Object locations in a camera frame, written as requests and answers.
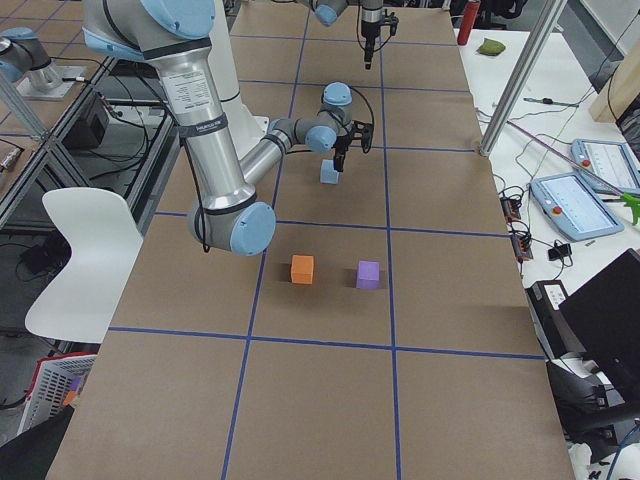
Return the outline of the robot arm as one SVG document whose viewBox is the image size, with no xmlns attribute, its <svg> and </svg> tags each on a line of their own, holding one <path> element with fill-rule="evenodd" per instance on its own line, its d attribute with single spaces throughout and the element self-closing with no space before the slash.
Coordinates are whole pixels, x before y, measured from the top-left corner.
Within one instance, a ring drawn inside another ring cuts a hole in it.
<svg viewBox="0 0 640 480">
<path fill-rule="evenodd" d="M 192 235 L 204 248 L 253 256 L 271 243 L 276 215 L 258 200 L 255 184 L 296 145 L 341 152 L 355 129 L 350 88 L 334 82 L 315 117 L 280 119 L 244 156 L 238 156 L 230 121 L 214 83 L 211 1 L 86 1 L 86 45 L 104 55 L 152 66 L 185 147 L 197 199 Z"/>
<path fill-rule="evenodd" d="M 340 16 L 350 7 L 345 0 L 311 0 L 300 1 L 325 27 L 337 22 Z M 372 67 L 374 54 L 384 47 L 379 42 L 384 28 L 389 29 L 389 37 L 396 33 L 397 17 L 384 7 L 383 1 L 356 1 L 356 41 L 363 53 L 363 63 L 366 70 Z"/>
</svg>

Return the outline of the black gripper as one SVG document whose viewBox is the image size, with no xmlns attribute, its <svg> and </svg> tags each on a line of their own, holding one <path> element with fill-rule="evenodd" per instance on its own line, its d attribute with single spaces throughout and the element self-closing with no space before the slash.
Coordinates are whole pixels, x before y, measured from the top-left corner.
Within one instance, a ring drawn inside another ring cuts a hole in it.
<svg viewBox="0 0 640 480">
<path fill-rule="evenodd" d="M 339 136 L 336 139 L 334 144 L 334 155 L 333 155 L 333 168 L 337 172 L 344 171 L 344 163 L 346 158 L 346 153 L 351 144 L 351 137 L 349 134 Z"/>
<path fill-rule="evenodd" d="M 364 40 L 364 66 L 366 70 L 370 70 L 372 67 L 374 47 L 380 36 L 382 19 L 382 5 L 362 5 L 360 7 L 360 35 Z"/>
</svg>

